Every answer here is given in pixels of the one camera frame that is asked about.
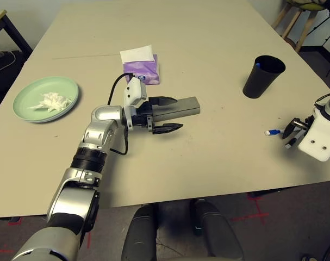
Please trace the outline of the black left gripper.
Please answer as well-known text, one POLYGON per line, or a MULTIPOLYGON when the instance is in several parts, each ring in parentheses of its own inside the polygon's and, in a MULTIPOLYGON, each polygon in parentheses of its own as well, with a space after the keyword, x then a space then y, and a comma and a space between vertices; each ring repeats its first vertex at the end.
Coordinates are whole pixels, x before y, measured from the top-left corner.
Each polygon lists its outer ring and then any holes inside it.
POLYGON ((164 106, 177 103, 172 97, 156 96, 149 97, 149 101, 144 102, 136 109, 136 114, 132 116, 133 126, 147 128, 153 135, 166 134, 183 127, 180 123, 164 123, 161 126, 153 126, 153 105, 164 106))

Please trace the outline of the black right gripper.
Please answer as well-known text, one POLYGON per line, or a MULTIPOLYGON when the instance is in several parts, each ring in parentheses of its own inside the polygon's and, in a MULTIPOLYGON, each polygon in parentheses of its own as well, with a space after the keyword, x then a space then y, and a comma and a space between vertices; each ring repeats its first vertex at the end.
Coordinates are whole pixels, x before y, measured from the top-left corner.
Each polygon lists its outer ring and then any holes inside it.
POLYGON ((287 138, 295 130, 295 127, 306 127, 307 131, 310 130, 314 120, 313 115, 307 117, 305 122, 301 121, 299 118, 294 118, 284 129, 283 137, 287 138))

